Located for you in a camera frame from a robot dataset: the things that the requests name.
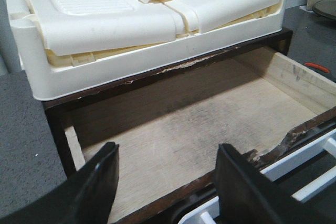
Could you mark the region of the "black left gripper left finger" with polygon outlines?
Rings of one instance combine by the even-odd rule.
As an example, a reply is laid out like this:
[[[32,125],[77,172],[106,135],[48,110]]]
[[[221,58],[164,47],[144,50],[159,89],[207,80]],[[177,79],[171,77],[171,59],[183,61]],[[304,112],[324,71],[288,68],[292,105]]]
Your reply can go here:
[[[106,143],[60,186],[1,223],[107,223],[119,181],[119,145]]]

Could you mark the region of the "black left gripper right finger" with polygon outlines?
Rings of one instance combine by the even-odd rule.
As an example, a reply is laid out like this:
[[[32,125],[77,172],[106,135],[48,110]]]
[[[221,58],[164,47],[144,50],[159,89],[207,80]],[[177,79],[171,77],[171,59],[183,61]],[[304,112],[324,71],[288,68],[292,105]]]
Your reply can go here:
[[[230,144],[219,144],[214,171],[222,223],[333,223],[292,198]]]

